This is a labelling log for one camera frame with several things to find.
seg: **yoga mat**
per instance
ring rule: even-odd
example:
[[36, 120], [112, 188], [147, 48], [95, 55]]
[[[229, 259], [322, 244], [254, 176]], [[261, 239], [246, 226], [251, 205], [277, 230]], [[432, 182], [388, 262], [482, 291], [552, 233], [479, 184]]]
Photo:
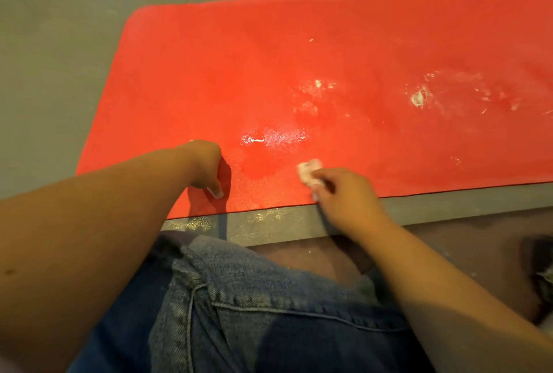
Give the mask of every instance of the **yoga mat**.
[[551, 0], [230, 0], [127, 21], [78, 174], [218, 142], [227, 196], [169, 218], [309, 204], [296, 165], [381, 197], [553, 181]]

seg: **gray floor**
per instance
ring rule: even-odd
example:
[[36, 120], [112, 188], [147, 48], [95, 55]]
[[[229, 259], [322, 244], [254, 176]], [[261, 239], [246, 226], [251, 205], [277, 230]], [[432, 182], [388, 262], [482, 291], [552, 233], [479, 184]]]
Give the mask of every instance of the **gray floor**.
[[[0, 0], [0, 197], [74, 173], [119, 35], [134, 9], [201, 1], [208, 0]], [[399, 218], [410, 211], [431, 221], [551, 205], [553, 186], [540, 188], [493, 189], [485, 200], [481, 191], [470, 191], [464, 200], [476, 204], [467, 214], [455, 213], [454, 196], [446, 197], [451, 205], [438, 215], [424, 196], [403, 199], [396, 211]], [[487, 204], [498, 199], [505, 209]], [[287, 211], [296, 223], [313, 208]], [[248, 218], [268, 220], [250, 215], [242, 221]], [[231, 221], [225, 221], [228, 227]]]

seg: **jeans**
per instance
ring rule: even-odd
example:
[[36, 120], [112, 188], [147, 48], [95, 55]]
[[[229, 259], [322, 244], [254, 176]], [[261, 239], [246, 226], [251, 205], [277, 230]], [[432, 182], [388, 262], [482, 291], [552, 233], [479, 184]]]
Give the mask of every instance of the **jeans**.
[[402, 314], [225, 241], [164, 232], [69, 372], [433, 371]]

